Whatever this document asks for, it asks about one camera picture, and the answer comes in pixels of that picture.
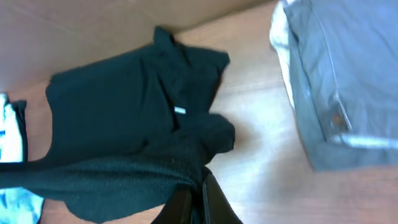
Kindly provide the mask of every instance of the small label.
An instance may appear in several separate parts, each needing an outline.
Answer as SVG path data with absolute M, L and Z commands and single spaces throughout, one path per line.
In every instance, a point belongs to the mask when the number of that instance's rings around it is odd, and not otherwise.
M 180 114 L 185 114 L 186 113 L 184 108 L 179 108 L 177 106 L 174 106 L 174 112 L 180 113 Z

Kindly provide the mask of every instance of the blue cloth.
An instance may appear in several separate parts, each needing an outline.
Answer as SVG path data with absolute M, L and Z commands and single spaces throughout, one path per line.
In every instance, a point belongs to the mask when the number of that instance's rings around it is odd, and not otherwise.
M 7 101 L 7 95 L 0 94 L 0 163 L 23 162 L 24 144 L 17 115 Z M 36 224 L 43 201 L 22 187 L 0 189 L 0 224 Z
M 0 224 L 36 224 L 44 199 L 22 187 L 0 190 Z

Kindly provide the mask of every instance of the black object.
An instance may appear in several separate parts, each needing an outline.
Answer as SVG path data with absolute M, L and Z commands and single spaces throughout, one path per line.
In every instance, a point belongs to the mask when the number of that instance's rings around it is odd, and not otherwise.
M 0 164 L 0 187 L 64 201 L 102 223 L 188 185 L 192 220 L 202 223 L 204 165 L 234 144 L 233 125 L 208 113 L 228 63 L 228 54 L 186 47 L 158 27 L 154 45 L 54 76 L 51 148 L 39 161 Z
M 203 183 L 203 211 L 204 224 L 242 224 L 213 174 Z M 191 190 L 188 185 L 180 185 L 152 224 L 191 224 L 191 214 Z
M 26 134 L 26 123 L 25 123 L 25 109 L 26 100 L 19 100 L 10 102 L 12 109 L 15 111 L 16 119 L 18 123 L 18 129 L 22 139 L 22 150 L 23 150 L 23 162 L 27 162 L 27 134 Z

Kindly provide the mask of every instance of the wood grain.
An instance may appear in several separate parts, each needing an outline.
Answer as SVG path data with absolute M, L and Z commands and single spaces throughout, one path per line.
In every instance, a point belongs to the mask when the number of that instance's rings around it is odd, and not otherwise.
M 398 213 L 398 170 L 368 168 L 314 173 L 307 161 L 284 88 L 278 59 L 269 47 L 275 2 L 230 15 L 178 35 L 190 45 L 226 50 L 231 65 L 211 108 L 236 127 L 235 150 L 208 167 L 244 223 L 393 224 Z M 30 160 L 51 142 L 47 81 L 10 94 L 27 98 Z M 150 223 L 161 207 L 112 224 Z M 46 201 L 42 224 L 86 223 L 62 202 Z

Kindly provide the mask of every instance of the clothing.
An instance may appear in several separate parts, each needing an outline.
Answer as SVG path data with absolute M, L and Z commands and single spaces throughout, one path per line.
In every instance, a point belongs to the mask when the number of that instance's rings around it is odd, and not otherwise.
M 157 27 L 154 45 L 54 76 L 49 153 L 0 166 L 0 187 L 62 200 L 102 223 L 163 204 L 188 184 L 201 223 L 204 165 L 234 143 L 233 125 L 208 113 L 228 63 L 228 54 L 186 47 Z
M 0 95 L 0 163 L 27 161 L 26 101 Z M 44 199 L 22 187 L 0 189 L 0 224 L 36 224 Z
M 298 129 L 317 171 L 398 164 L 396 9 L 396 1 L 344 0 L 284 9 Z

